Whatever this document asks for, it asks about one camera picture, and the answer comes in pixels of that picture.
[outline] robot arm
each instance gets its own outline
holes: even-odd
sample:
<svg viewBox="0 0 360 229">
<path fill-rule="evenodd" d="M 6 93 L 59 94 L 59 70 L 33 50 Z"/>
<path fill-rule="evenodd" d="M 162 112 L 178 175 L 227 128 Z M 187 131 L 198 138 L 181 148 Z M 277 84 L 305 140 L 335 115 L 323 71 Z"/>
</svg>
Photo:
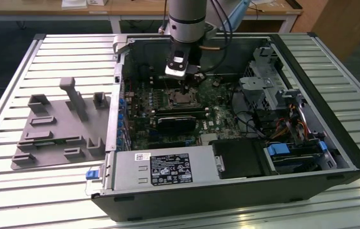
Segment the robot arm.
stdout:
<svg viewBox="0 0 360 229">
<path fill-rule="evenodd" d="M 250 0 L 169 0 L 171 52 L 165 74 L 170 78 L 185 80 L 186 74 L 197 73 L 206 33 L 211 33 L 215 27 L 225 31 L 235 30 L 249 2 Z"/>
</svg>

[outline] warning label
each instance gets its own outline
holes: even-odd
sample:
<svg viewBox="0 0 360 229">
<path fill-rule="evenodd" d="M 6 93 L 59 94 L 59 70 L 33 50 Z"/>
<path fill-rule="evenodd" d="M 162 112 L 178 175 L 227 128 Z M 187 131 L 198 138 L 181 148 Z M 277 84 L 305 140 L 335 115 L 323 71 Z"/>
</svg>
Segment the warning label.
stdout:
<svg viewBox="0 0 360 229">
<path fill-rule="evenodd" d="M 191 182 L 187 154 L 151 156 L 149 163 L 153 186 Z"/>
</svg>

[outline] white label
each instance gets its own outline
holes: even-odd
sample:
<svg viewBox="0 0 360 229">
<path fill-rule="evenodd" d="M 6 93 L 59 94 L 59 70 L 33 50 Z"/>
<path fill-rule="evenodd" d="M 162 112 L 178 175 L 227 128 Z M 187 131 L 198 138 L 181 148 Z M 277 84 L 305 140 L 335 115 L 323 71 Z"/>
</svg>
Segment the white label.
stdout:
<svg viewBox="0 0 360 229">
<path fill-rule="evenodd" d="M 91 14 L 106 14 L 107 11 L 89 11 L 89 13 L 91 13 Z"/>
<path fill-rule="evenodd" d="M 150 153 L 134 154 L 134 161 L 149 161 Z"/>
</svg>

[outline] table leg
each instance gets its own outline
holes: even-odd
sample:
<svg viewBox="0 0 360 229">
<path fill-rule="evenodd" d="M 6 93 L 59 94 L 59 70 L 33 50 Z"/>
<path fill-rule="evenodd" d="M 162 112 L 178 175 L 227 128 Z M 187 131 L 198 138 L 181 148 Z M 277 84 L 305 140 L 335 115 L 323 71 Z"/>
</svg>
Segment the table leg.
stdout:
<svg viewBox="0 0 360 229">
<path fill-rule="evenodd" d="M 119 29 L 119 16 L 114 15 L 109 17 L 109 21 L 110 21 L 110 25 L 111 25 L 111 30 L 114 34 L 121 33 L 121 29 Z"/>
<path fill-rule="evenodd" d="M 287 15 L 287 18 L 283 20 L 278 32 L 286 33 L 290 32 L 294 22 L 297 19 L 297 15 Z"/>
</svg>

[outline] aluminum table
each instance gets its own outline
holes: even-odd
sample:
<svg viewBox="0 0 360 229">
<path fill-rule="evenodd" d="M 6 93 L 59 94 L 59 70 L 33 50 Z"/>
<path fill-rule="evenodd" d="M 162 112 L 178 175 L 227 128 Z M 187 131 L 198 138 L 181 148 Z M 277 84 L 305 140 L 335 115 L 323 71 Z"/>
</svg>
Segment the aluminum table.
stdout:
<svg viewBox="0 0 360 229">
<path fill-rule="evenodd" d="M 113 34 L 46 35 L 33 40 L 0 100 L 0 228 L 357 228 L 360 180 L 306 201 L 206 212 L 142 222 L 113 222 L 89 199 L 85 172 L 101 161 L 13 171 L 10 158 L 31 94 L 65 99 L 61 77 L 83 97 L 110 93 Z M 297 61 L 360 147 L 360 83 L 317 37 L 281 34 Z"/>
</svg>

